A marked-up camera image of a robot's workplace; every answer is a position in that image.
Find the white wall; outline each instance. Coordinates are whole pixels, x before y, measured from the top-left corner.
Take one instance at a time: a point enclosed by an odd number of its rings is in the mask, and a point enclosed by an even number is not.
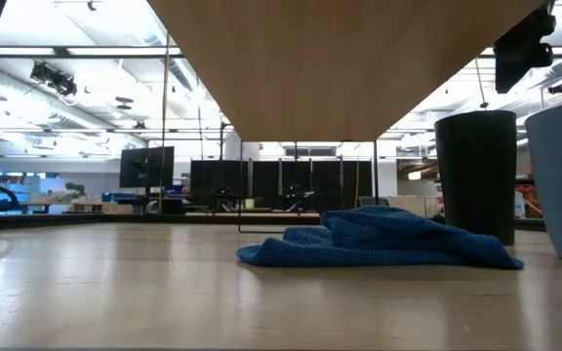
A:
[[[86,193],[92,195],[99,195],[104,192],[119,192],[118,180],[118,174],[62,175],[59,178],[40,179],[39,192],[65,191],[65,185],[68,182],[84,185]]]
[[[119,174],[120,160],[101,159],[48,159],[48,158],[0,158],[1,172],[45,172],[67,174]],[[190,172],[189,162],[176,162],[173,176],[181,177]]]
[[[396,160],[379,160],[379,196],[383,197],[398,195],[397,184],[398,176],[396,172]],[[373,182],[372,193],[374,194],[374,192],[375,188]]]
[[[398,180],[398,195],[441,196],[438,185],[432,180]]]
[[[528,175],[531,172],[531,154],[528,149],[517,153],[517,169],[515,174],[518,176]]]

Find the crumpled towel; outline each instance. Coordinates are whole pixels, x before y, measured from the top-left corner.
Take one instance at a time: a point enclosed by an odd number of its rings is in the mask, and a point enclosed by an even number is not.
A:
[[[267,267],[453,264],[521,269],[500,241],[391,207],[322,216],[322,227],[291,227],[281,240],[240,248],[242,262]]]

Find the black monitor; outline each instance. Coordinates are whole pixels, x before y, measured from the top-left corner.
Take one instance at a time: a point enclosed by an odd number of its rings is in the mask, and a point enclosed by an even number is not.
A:
[[[144,187],[173,185],[175,147],[123,150],[119,186]]]

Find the black trash can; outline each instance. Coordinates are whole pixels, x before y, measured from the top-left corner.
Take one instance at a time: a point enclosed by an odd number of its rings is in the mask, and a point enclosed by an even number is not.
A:
[[[475,111],[435,123],[446,223],[514,241],[515,113]]]

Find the black partition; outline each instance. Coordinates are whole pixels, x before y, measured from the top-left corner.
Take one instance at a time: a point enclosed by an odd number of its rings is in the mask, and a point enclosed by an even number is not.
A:
[[[343,161],[343,209],[359,207],[355,199],[359,196],[373,196],[372,194],[372,162]]]
[[[248,162],[242,162],[242,186],[246,194]],[[190,195],[196,204],[205,204],[215,191],[229,188],[240,190],[240,161],[192,160],[190,163]]]
[[[318,212],[339,210],[341,204],[340,161],[313,162],[313,189],[319,194]]]
[[[257,208],[279,204],[279,161],[253,162],[253,198]]]
[[[205,204],[216,190],[230,188],[240,192],[239,161],[192,161],[190,194],[197,205]],[[248,162],[244,161],[242,194],[249,189]],[[357,186],[357,161],[253,161],[252,197],[256,208],[278,209],[279,166],[282,168],[282,185],[297,182],[300,190],[315,190],[314,210],[326,212],[355,207]],[[341,166],[343,189],[341,189]],[[372,166],[370,161],[359,162],[359,196],[372,196]]]
[[[311,166],[309,161],[284,161],[282,177],[283,186],[298,183],[299,190],[311,190]]]

